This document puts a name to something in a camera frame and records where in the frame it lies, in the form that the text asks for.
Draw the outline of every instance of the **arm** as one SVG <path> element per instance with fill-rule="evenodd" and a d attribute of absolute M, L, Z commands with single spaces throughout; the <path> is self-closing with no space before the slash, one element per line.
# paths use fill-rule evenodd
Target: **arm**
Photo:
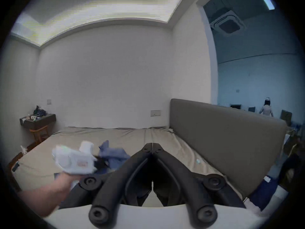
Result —
<path fill-rule="evenodd" d="M 61 173 L 51 184 L 38 189 L 22 191 L 19 197 L 39 216 L 45 217 L 53 212 L 70 192 L 71 183 L 81 176 Z"/>

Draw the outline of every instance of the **bed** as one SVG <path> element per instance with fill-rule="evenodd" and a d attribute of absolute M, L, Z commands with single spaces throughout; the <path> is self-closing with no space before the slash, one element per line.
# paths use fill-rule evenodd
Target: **bed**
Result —
<path fill-rule="evenodd" d="M 223 175 L 241 198 L 260 184 L 280 153 L 286 123 L 255 113 L 200 102 L 172 99 L 170 127 L 104 129 L 66 127 L 19 160 L 13 173 L 21 190 L 35 189 L 54 180 L 51 151 L 57 144 L 77 149 L 83 140 L 98 146 L 109 140 L 133 155 L 146 143 L 159 143 L 189 170 Z"/>

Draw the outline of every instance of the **black chair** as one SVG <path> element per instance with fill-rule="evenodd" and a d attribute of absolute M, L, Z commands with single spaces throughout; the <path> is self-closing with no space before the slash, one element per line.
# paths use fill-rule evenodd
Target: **black chair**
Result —
<path fill-rule="evenodd" d="M 255 113 L 255 107 L 249 107 L 248 111 Z"/>

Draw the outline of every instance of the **human hand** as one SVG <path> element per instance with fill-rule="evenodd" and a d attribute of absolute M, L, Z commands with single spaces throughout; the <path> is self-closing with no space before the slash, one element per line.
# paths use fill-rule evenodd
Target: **human hand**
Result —
<path fill-rule="evenodd" d="M 52 189 L 59 193 L 68 194 L 70 192 L 72 182 L 75 180 L 80 180 L 82 177 L 82 175 L 70 175 L 62 172 L 52 183 Z"/>

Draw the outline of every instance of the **person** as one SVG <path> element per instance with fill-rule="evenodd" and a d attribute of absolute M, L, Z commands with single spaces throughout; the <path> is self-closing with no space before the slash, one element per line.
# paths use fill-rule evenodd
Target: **person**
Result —
<path fill-rule="evenodd" d="M 271 114 L 271 116 L 273 117 L 273 112 L 272 112 L 272 109 L 270 107 L 270 98 L 269 97 L 267 97 L 265 99 L 265 104 L 262 107 L 262 109 L 260 110 L 260 114 L 261 113 L 263 113 L 263 115 L 267 115 L 267 116 L 269 116 Z"/>
<path fill-rule="evenodd" d="M 18 193 L 18 196 L 37 215 L 46 217 L 66 199 L 72 182 L 81 178 L 81 175 L 60 173 L 52 183 L 34 190 L 21 191 Z"/>

